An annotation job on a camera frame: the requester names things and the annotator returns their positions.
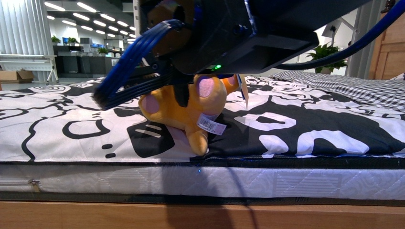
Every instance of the blue cable bundle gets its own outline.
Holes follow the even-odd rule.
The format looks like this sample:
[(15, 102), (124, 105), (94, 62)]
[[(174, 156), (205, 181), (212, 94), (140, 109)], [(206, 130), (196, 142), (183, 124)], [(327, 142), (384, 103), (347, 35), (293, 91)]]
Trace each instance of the blue cable bundle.
[(309, 61), (305, 63), (295, 63), (295, 64), (280, 64), (275, 67), (283, 70), (304, 70), (311, 68), (318, 68), (328, 64), (332, 64), (348, 58), (349, 56), (357, 53), (368, 44), (370, 44), (374, 39), (376, 39), (381, 33), (383, 33), (395, 20), (397, 20), (405, 12), (405, 0), (400, 0), (394, 5), (394, 7), (373, 27), (368, 31), (362, 38), (360, 38), (356, 43), (351, 45), (349, 48), (337, 52), (333, 55), (317, 59), (314, 61)]
[(156, 77), (117, 93), (117, 90), (128, 81), (142, 58), (151, 52), (153, 47), (155, 47), (169, 31), (181, 29), (184, 26), (185, 24), (183, 22), (175, 19), (163, 21), (146, 31), (143, 36), (136, 39), (124, 52), (114, 68), (108, 73), (105, 80), (96, 88), (94, 100), (104, 110), (108, 110), (168, 84), (171, 80), (171, 74)]

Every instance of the patterned bedsheet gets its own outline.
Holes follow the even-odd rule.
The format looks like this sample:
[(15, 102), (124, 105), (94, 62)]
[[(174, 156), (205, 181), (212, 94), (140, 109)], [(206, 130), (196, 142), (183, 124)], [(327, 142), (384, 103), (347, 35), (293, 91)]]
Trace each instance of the patterned bedsheet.
[[(1, 91), (0, 162), (188, 162), (195, 157), (183, 131), (146, 120), (137, 99), (100, 111), (91, 97), (100, 82)], [(227, 97), (216, 120), (227, 128), (223, 135), (209, 135), (203, 158), (405, 156), (401, 109), (298, 79), (247, 77), (247, 82), (248, 109), (240, 92)], [(385, 94), (397, 96), (390, 88)], [(401, 99), (392, 103), (404, 105)]]

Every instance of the yellow plush toy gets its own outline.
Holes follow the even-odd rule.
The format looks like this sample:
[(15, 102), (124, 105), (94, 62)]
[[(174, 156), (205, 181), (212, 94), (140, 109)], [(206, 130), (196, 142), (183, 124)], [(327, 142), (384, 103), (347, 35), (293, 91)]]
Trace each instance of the yellow plush toy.
[(208, 133), (197, 125), (200, 115), (217, 117), (224, 109), (226, 96), (239, 84), (236, 75), (225, 79), (196, 75), (194, 84), (188, 87), (187, 107), (179, 106), (171, 85), (141, 96), (139, 107), (147, 119), (184, 130), (192, 151), (202, 156), (208, 149)]

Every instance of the wooden panel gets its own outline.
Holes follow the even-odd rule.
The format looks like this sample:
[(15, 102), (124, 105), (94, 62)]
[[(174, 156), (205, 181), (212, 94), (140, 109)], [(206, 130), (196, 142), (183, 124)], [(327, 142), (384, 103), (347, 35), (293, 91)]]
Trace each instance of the wooden panel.
[(378, 65), (375, 71), (375, 78), (376, 80), (381, 80), (383, 78), (384, 74), (384, 69), (385, 69), (385, 64), (387, 61), (387, 52), (381, 52), (380, 53), (380, 58), (378, 59)]
[(405, 52), (389, 52), (385, 61), (383, 80), (405, 73)]
[(390, 27), (388, 27), (384, 42), (405, 42), (405, 14), (401, 15)]
[(404, 207), (0, 202), (2, 229), (402, 229)]
[(380, 36), (377, 37), (377, 39), (375, 39), (373, 57), (371, 59), (370, 70), (369, 70), (369, 79), (372, 79), (372, 80), (376, 78), (377, 65), (378, 65), (378, 61), (380, 59), (381, 45), (385, 38), (385, 33), (386, 33), (386, 31), (384, 31)]
[(381, 52), (405, 52), (405, 42), (382, 44)]

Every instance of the green led light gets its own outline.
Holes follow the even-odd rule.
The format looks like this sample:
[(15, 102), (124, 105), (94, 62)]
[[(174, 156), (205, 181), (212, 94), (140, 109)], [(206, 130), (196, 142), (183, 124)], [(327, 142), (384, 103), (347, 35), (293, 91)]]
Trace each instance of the green led light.
[(218, 70), (220, 68), (222, 68), (222, 65), (216, 65), (215, 67), (213, 67), (213, 71)]

